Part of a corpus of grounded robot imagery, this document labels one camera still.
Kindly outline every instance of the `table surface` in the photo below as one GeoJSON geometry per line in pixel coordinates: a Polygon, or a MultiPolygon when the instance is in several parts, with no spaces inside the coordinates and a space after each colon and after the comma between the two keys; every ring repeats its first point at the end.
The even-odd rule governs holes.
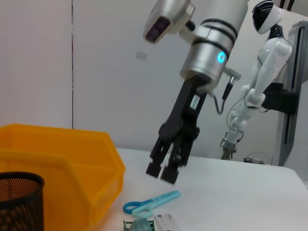
{"type": "Polygon", "coordinates": [[[176,185],[170,185],[145,174],[149,152],[118,152],[127,168],[124,189],[90,231],[122,231],[123,220],[134,220],[122,210],[126,202],[172,190],[180,190],[181,197],[154,214],[171,214],[182,231],[308,230],[308,190],[293,170],[190,157],[176,185]]]}

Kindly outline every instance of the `blue scissors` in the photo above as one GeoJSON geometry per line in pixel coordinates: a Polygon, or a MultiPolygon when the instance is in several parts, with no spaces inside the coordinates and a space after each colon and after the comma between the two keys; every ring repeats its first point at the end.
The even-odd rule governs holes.
{"type": "Polygon", "coordinates": [[[172,201],[181,196],[181,193],[177,190],[168,192],[166,194],[157,196],[147,201],[137,202],[132,201],[128,202],[123,206],[123,211],[127,214],[131,214],[136,219],[149,218],[153,214],[153,209],[172,201]]]}

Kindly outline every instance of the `orange plastic bin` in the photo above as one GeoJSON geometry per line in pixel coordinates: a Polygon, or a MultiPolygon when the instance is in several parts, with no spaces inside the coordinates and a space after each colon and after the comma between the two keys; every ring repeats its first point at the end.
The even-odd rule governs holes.
{"type": "Polygon", "coordinates": [[[84,231],[123,188],[125,167],[103,132],[27,125],[0,128],[0,171],[45,180],[45,231],[84,231]]]}

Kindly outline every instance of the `black bracket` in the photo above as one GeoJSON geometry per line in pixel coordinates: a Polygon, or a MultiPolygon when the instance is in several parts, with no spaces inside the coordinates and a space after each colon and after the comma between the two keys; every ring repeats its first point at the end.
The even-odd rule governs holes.
{"type": "Polygon", "coordinates": [[[264,91],[264,94],[266,97],[262,107],[265,109],[283,112],[288,115],[296,113],[298,94],[283,90],[281,83],[271,83],[264,91]]]}
{"type": "Polygon", "coordinates": [[[159,130],[159,138],[151,152],[152,162],[146,171],[147,174],[158,178],[161,165],[173,145],[168,166],[164,168],[161,179],[175,184],[178,177],[178,168],[186,166],[200,129],[197,119],[202,109],[206,94],[198,94],[197,89],[208,84],[201,77],[193,77],[183,83],[177,101],[168,120],[159,130]]]}

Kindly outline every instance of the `blue indicator light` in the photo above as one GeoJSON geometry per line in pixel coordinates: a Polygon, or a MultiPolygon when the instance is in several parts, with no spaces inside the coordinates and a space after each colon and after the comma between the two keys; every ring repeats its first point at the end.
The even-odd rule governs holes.
{"type": "Polygon", "coordinates": [[[218,54],[218,57],[217,57],[218,62],[223,63],[225,59],[226,59],[225,52],[222,51],[221,53],[218,54]]]}

